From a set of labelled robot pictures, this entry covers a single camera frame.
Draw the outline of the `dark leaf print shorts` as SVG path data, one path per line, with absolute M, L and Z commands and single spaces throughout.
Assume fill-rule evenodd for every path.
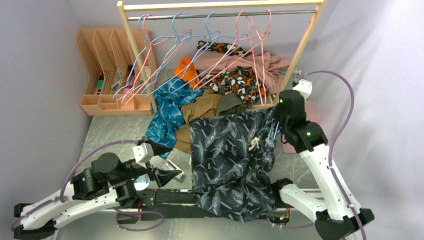
M 246 223 L 276 208 L 273 108 L 190 121 L 192 191 L 196 205 Z

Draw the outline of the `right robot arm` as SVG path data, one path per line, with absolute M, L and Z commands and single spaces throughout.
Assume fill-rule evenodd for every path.
M 301 190 L 284 178 L 273 184 L 270 202 L 275 207 L 287 204 L 312 221 L 323 240 L 341 240 L 363 231 L 375 219 L 369 208 L 363 208 L 344 182 L 330 158 L 330 146 L 321 126 L 307 120 L 305 98 L 297 90 L 279 93 L 274 118 L 280 123 L 284 139 L 310 169 L 323 200 Z

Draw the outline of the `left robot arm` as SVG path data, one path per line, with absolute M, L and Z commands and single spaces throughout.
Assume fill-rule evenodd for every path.
M 101 149 L 118 144 L 134 144 L 134 158 L 122 162 L 113 152 L 103 153 L 81 173 L 77 168 Z M 97 147 L 72 168 L 60 190 L 36 203 L 14 206 L 16 221 L 10 227 L 16 240 L 43 240 L 81 217 L 109 208 L 132 208 L 139 201 L 135 181 L 147 176 L 163 187 L 180 175 L 179 168 L 153 167 L 150 159 L 172 151 L 147 136 L 140 140 L 123 139 Z

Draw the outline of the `brown shorts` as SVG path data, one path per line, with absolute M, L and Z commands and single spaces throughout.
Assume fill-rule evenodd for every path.
M 183 105 L 180 109 L 184 124 L 175 132 L 176 143 L 174 148 L 190 154 L 191 136 L 190 136 L 190 120 L 198 118 L 209 118 L 218 116 L 218 104 L 224 96 L 218 94 L 211 89 L 205 90 L 201 96 L 195 98 L 195 101 Z

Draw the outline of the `light blue stapler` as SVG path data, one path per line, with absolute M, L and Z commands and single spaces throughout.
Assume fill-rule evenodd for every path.
M 178 170 L 178 171 L 180 171 L 180 174 L 179 175 L 177 175 L 175 178 L 179 181 L 179 182 L 182 182 L 183 180 L 184 180 L 184 178 L 185 178 L 185 172 L 180 168 L 180 167 L 178 167 L 174 162 L 172 162 L 171 160 L 169 160 L 169 159 L 167 159 L 166 160 L 166 163 L 164 164 L 164 167 L 167 169 L 167 170 Z

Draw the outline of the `pink clipboard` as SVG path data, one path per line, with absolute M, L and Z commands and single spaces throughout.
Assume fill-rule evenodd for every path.
M 320 118 L 318 117 L 316 106 L 312 100 L 307 100 L 305 102 L 305 112 L 306 112 L 306 120 L 321 124 Z M 296 154 L 295 148 L 289 144 L 284 143 L 282 144 L 282 150 L 286 154 Z

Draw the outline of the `orange black patterned garment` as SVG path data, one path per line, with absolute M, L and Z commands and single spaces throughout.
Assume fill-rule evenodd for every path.
M 255 53 L 234 44 L 200 40 L 201 55 L 194 61 L 198 71 L 195 89 L 209 88 L 217 93 L 234 93 L 247 108 L 271 92 L 267 80 L 271 55 L 268 51 Z

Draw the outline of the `pink garment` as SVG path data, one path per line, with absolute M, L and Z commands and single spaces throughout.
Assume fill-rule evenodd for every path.
M 209 70 L 215 65 L 224 53 L 216 51 L 206 51 L 193 63 L 194 68 L 198 71 L 198 82 Z M 244 100 L 254 100 L 259 93 L 256 86 L 256 74 L 253 70 L 254 62 L 252 53 L 248 53 L 242 59 L 238 60 L 243 54 L 230 54 L 221 63 L 219 63 L 214 71 L 204 80 L 216 76 L 211 82 L 203 88 L 211 88 L 220 93 L 235 92 Z M 255 54 L 257 68 L 262 65 L 260 53 Z M 275 94 L 279 89 L 283 77 L 280 74 L 283 68 L 290 65 L 289 60 L 284 60 L 279 55 L 271 55 L 269 51 L 264 52 L 265 77 L 262 77 L 262 71 L 258 71 L 259 82 L 265 80 L 267 94 Z

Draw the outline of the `blue leaf print garment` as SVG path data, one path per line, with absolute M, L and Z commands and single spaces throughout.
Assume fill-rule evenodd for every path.
M 181 107 L 194 103 L 201 96 L 201 90 L 194 91 L 178 77 L 172 77 L 156 89 L 154 99 L 157 112 L 148 125 L 145 135 L 155 143 L 173 147 L 176 143 L 175 132 L 186 123 Z

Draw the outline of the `olive green garment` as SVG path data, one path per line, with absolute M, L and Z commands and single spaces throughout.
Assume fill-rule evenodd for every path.
M 246 111 L 244 101 L 235 93 L 224 95 L 217 105 L 218 116 L 240 114 Z

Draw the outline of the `peach file organizer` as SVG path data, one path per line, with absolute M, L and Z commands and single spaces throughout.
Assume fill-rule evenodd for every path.
M 151 114 L 149 97 L 124 87 L 136 56 L 123 28 L 81 28 L 75 44 L 87 72 L 80 107 L 89 116 Z

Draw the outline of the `wooden clothes rack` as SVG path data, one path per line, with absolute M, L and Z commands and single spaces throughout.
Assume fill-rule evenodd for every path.
M 275 15 L 289 14 L 309 14 L 312 16 L 303 33 L 303 36 L 296 48 L 290 65 L 283 77 L 282 83 L 279 86 L 278 93 L 283 91 L 292 76 L 294 69 L 299 62 L 302 53 L 314 31 L 314 28 L 319 21 L 319 18 L 327 4 L 326 0 L 242 0 L 242 1 L 212 1 L 212 2 L 184 2 L 184 3 L 155 3 L 155 4 L 130 4 L 125 5 L 123 1 L 118 1 L 116 6 L 119 11 L 124 29 L 130 40 L 130 46 L 134 53 L 139 49 L 135 42 L 134 34 L 132 33 L 129 21 L 133 21 L 134 17 L 128 17 L 129 12 L 150 13 L 157 11 L 177 11 L 177 10 L 202 10 L 202 9 L 235 9 L 235 8 L 255 8 L 255 7 L 281 7 L 281 6 L 315 6 L 308 10 L 286 10 L 274 12 Z

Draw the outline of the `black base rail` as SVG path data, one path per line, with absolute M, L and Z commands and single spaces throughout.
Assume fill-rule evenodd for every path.
M 266 219 L 273 211 L 285 213 L 287 207 L 273 196 L 265 202 L 253 202 L 247 197 L 232 199 L 228 194 L 199 196 L 183 189 L 118 190 L 115 201 L 124 209 L 137 208 L 141 202 L 143 208 L 159 211 L 165 218 L 227 218 L 242 223 Z

